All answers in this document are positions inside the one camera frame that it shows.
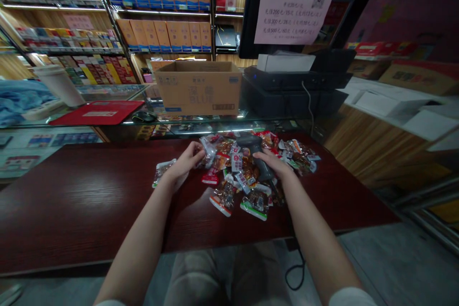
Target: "dark red table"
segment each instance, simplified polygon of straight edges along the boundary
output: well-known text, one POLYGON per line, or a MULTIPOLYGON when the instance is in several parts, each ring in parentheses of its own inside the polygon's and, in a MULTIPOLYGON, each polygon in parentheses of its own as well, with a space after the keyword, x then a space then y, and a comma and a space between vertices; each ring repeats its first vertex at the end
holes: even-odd
MULTIPOLYGON (((334 231, 399 219, 324 148, 297 138, 322 158, 302 184, 334 231)), ((67 145, 0 192, 0 274, 107 262, 152 193, 157 163, 178 158, 190 140, 67 145)), ((203 170, 174 196, 164 252, 294 236, 287 207, 263 222, 239 208, 230 218, 209 202, 203 170)))

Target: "computer mouse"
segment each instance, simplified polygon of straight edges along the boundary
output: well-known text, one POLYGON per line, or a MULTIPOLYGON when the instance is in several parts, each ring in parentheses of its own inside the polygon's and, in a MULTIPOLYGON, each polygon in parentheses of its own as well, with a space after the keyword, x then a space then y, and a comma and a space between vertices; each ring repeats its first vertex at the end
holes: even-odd
POLYGON ((132 114, 132 121, 137 123, 151 123, 155 122, 158 117, 150 112, 136 111, 132 114))

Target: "red mouse pad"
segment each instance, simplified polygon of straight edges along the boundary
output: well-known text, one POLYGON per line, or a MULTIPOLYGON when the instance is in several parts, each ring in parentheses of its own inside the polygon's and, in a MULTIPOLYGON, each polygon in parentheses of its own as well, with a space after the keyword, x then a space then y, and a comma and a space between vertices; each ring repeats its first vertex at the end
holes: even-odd
POLYGON ((96 101, 51 121, 49 124, 117 125, 143 103, 143 101, 96 101))

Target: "power strip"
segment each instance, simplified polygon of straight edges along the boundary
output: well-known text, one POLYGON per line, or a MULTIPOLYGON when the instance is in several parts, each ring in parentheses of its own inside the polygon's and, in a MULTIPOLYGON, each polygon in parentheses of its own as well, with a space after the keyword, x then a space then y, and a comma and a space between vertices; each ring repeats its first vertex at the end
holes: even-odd
POLYGON ((65 103, 60 99, 51 100, 49 102, 43 103, 37 108, 27 111, 26 113, 22 114, 22 117, 24 117, 26 120, 42 120, 49 117, 51 112, 64 105, 65 103))

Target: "blue cloth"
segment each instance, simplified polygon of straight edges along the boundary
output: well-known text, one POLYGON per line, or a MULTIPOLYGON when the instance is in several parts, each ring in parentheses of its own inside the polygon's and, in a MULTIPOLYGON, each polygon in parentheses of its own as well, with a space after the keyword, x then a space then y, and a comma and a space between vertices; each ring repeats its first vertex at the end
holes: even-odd
POLYGON ((21 114, 57 99, 45 84, 32 80, 0 80, 0 128, 24 121, 21 114))

